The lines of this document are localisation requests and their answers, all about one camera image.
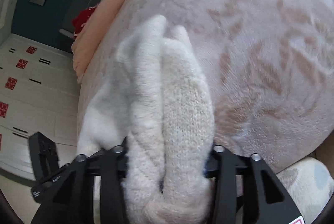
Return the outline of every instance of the plush bedspread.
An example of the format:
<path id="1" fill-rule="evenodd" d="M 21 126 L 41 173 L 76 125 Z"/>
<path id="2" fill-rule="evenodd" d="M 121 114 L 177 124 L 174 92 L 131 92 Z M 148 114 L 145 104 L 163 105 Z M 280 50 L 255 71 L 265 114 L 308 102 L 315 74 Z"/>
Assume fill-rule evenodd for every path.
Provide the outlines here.
<path id="1" fill-rule="evenodd" d="M 155 14 L 188 31 L 217 142 L 280 171 L 333 130 L 334 0 L 126 0 L 83 77 L 78 132 L 116 46 Z"/>

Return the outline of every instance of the red fabric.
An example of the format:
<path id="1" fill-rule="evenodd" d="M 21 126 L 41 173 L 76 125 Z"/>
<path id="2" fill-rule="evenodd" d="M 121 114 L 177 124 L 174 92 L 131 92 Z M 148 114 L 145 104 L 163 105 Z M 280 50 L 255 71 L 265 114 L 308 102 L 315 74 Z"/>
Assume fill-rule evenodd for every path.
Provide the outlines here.
<path id="1" fill-rule="evenodd" d="M 81 11 L 80 14 L 75 19 L 72 20 L 72 24 L 75 28 L 74 37 L 77 37 L 78 34 L 81 32 L 86 22 L 88 21 L 88 19 L 94 13 L 96 7 L 97 5 L 95 5 L 94 7 L 89 7 Z"/>

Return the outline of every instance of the metal screw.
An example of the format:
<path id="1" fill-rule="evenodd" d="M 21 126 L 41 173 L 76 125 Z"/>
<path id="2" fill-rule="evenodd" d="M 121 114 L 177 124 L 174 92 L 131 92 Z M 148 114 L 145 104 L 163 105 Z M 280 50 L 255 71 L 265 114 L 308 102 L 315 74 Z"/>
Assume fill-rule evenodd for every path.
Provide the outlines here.
<path id="1" fill-rule="evenodd" d="M 79 155 L 76 157 L 76 161 L 77 161 L 77 162 L 83 162 L 84 160 L 86 160 L 86 155 L 84 155 L 84 154 L 79 154 Z"/>
<path id="2" fill-rule="evenodd" d="M 217 146 L 214 146 L 213 147 L 213 150 L 215 151 L 215 152 L 224 152 L 224 147 L 223 146 L 220 146 L 220 145 L 217 145 Z"/>
<path id="3" fill-rule="evenodd" d="M 261 156 L 258 155 L 257 153 L 254 153 L 251 155 L 251 158 L 254 160 L 254 161 L 260 161 L 261 160 Z"/>
<path id="4" fill-rule="evenodd" d="M 121 153 L 123 152 L 123 147 L 122 146 L 116 146 L 113 148 L 114 153 Z"/>

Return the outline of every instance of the knitted fabric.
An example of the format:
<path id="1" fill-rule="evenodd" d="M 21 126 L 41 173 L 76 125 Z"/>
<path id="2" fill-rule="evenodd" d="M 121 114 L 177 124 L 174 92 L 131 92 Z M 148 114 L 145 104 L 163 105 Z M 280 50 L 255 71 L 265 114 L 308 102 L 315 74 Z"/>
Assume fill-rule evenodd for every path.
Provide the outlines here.
<path id="1" fill-rule="evenodd" d="M 155 16 L 121 42 L 78 142 L 78 153 L 91 155 L 128 136 L 131 223 L 201 223 L 210 207 L 203 176 L 214 134 L 210 93 L 186 30 L 172 28 L 171 38 L 166 30 Z"/>

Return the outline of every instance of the red label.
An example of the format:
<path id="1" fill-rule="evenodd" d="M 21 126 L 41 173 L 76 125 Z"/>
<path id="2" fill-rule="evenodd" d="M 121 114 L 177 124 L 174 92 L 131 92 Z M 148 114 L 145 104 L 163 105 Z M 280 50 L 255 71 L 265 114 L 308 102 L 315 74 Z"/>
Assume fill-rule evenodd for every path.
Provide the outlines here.
<path id="1" fill-rule="evenodd" d="M 16 64 L 16 67 L 19 69 L 24 69 L 25 66 L 27 65 L 28 61 L 20 59 L 18 63 Z"/>
<path id="2" fill-rule="evenodd" d="M 5 118 L 8 110 L 8 104 L 0 101 L 0 117 Z"/>
<path id="3" fill-rule="evenodd" d="M 15 87 L 16 83 L 17 83 L 17 79 L 9 77 L 7 82 L 6 82 L 5 87 L 10 89 L 10 90 L 14 90 L 14 87 Z"/>
<path id="4" fill-rule="evenodd" d="M 36 50 L 37 49 L 34 48 L 34 47 L 29 47 L 25 52 L 30 53 L 30 54 L 34 54 Z"/>

